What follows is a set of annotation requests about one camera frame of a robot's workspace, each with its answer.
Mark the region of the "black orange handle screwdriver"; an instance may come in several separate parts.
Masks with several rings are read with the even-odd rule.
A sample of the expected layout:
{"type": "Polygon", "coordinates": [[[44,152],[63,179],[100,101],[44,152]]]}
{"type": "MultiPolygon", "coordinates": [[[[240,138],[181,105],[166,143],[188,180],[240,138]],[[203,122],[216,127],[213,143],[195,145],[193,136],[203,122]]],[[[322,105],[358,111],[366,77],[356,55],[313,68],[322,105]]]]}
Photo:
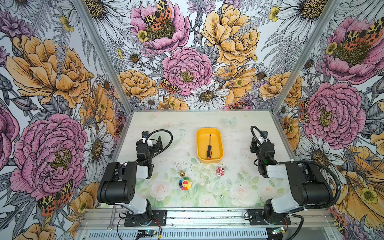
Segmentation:
{"type": "Polygon", "coordinates": [[[207,149],[207,159],[210,160],[212,158],[212,145],[211,145],[212,135],[209,135],[209,144],[207,149]]]}

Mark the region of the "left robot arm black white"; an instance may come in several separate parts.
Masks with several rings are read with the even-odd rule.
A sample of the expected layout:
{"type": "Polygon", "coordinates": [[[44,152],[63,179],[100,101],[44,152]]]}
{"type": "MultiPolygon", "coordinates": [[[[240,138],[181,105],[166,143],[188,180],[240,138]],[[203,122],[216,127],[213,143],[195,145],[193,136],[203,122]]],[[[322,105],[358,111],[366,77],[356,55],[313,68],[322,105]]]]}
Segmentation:
{"type": "Polygon", "coordinates": [[[136,183],[151,178],[154,170],[152,157],[162,150],[160,137],[156,140],[142,139],[136,143],[136,161],[125,164],[114,162],[106,167],[97,191],[97,200],[126,209],[125,226],[149,226],[154,223],[150,201],[136,193],[136,183]]]}

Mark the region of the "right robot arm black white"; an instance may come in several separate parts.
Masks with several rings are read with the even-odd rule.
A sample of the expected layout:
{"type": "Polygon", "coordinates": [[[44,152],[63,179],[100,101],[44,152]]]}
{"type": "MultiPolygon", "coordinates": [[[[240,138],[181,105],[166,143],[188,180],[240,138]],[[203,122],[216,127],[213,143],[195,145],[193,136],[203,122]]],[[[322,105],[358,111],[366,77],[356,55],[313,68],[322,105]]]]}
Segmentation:
{"type": "Polygon", "coordinates": [[[254,164],[266,179],[286,180],[287,193],[265,201],[261,217],[267,224],[284,223],[288,215],[305,209],[324,209],[334,204],[340,191],[331,189],[321,170],[324,165],[308,161],[275,162],[275,145],[269,139],[252,139],[250,150],[257,155],[254,164]]]}

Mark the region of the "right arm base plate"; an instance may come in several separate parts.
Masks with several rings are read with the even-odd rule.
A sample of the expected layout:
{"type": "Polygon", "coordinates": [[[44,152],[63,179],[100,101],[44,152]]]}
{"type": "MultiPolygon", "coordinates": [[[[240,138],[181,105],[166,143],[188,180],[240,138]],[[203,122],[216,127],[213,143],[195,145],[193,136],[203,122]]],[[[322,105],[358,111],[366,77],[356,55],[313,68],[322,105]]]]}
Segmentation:
{"type": "Polygon", "coordinates": [[[244,219],[248,220],[251,226],[272,226],[272,225],[290,225],[289,215],[276,214],[274,212],[266,213],[262,209],[247,210],[244,219]]]}

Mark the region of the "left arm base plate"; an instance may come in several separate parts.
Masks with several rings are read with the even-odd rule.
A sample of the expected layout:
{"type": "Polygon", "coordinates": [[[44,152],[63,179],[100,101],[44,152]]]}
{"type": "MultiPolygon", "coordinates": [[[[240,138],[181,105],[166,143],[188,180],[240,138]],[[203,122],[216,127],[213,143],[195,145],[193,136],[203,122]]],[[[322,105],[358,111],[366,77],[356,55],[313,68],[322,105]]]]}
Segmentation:
{"type": "Polygon", "coordinates": [[[167,210],[152,210],[141,215],[133,215],[125,218],[125,227],[165,227],[167,222],[167,210]]]}

